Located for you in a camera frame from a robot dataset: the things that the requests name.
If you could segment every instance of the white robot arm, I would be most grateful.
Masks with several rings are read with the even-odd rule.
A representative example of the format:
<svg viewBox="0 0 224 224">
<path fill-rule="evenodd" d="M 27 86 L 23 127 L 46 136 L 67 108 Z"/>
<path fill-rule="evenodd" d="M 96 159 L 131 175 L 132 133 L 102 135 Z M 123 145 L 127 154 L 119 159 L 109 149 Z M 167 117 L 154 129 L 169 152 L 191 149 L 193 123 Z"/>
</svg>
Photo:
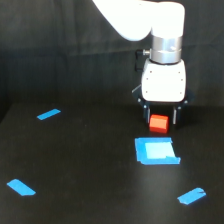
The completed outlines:
<svg viewBox="0 0 224 224">
<path fill-rule="evenodd" d="M 186 72 L 181 60 L 185 9 L 175 2 L 142 0 L 93 0 L 113 28 L 129 41 L 144 39 L 151 31 L 152 46 L 141 81 L 147 102 L 181 102 Z"/>
</svg>

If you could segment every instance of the black surface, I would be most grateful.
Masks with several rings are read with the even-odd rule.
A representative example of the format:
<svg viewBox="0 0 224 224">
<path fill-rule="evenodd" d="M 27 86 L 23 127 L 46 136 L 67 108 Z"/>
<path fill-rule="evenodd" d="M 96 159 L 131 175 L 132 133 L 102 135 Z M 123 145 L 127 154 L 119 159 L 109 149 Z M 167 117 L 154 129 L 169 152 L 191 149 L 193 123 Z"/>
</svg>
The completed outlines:
<svg viewBox="0 0 224 224">
<path fill-rule="evenodd" d="M 62 112 L 36 118 L 54 108 Z M 134 139 L 165 135 L 149 133 L 138 105 L 15 104 L 0 125 L 1 224 L 223 223 L 223 113 L 187 108 L 185 126 L 167 135 L 181 164 L 144 166 Z M 11 190 L 14 178 L 36 195 Z M 196 187 L 207 197 L 180 204 Z"/>
</svg>

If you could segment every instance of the red cube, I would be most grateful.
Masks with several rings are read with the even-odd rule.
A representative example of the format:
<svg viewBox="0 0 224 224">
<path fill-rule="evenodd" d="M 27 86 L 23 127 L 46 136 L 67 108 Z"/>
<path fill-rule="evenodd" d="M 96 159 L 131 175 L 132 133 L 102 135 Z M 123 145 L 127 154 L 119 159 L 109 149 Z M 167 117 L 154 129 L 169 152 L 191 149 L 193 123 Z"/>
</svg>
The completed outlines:
<svg viewBox="0 0 224 224">
<path fill-rule="evenodd" d="M 149 129 L 152 132 L 167 133 L 168 117 L 153 114 L 150 118 Z"/>
</svg>

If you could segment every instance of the blue paper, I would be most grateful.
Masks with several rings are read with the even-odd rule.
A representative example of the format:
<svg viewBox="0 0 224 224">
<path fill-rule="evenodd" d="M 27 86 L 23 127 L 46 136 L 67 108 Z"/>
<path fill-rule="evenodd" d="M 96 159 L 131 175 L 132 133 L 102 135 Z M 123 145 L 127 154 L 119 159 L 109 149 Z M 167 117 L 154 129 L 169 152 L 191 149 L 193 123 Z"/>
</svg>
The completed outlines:
<svg viewBox="0 0 224 224">
<path fill-rule="evenodd" d="M 17 179 L 10 181 L 9 183 L 7 183 L 7 185 L 21 196 L 34 195 L 36 193 L 31 188 L 27 187 L 24 183 Z"/>
<path fill-rule="evenodd" d="M 190 203 L 204 197 L 205 195 L 206 195 L 206 193 L 204 192 L 203 189 L 195 188 L 194 190 L 180 196 L 177 199 L 180 201 L 180 203 L 189 205 Z"/>
<path fill-rule="evenodd" d="M 137 138 L 138 141 L 149 143 L 149 142 L 170 142 L 173 143 L 171 138 Z"/>
<path fill-rule="evenodd" d="M 61 112 L 60 110 L 53 109 L 51 111 L 48 111 L 48 112 L 46 112 L 44 114 L 41 114 L 41 115 L 37 116 L 37 118 L 40 119 L 40 120 L 44 120 L 44 119 L 46 119 L 48 117 L 51 117 L 51 116 L 53 116 L 55 114 L 58 114 L 60 112 Z"/>
<path fill-rule="evenodd" d="M 146 153 L 148 159 L 165 159 L 175 157 L 173 147 L 170 142 L 146 143 Z"/>
<path fill-rule="evenodd" d="M 142 160 L 141 163 L 144 165 L 178 165 L 180 160 L 179 157 L 166 157 L 165 159 Z"/>
<path fill-rule="evenodd" d="M 171 138 L 138 138 L 135 139 L 137 161 L 144 165 L 180 164 L 180 158 L 175 157 Z M 151 148 L 152 152 L 147 153 L 146 148 Z"/>
</svg>

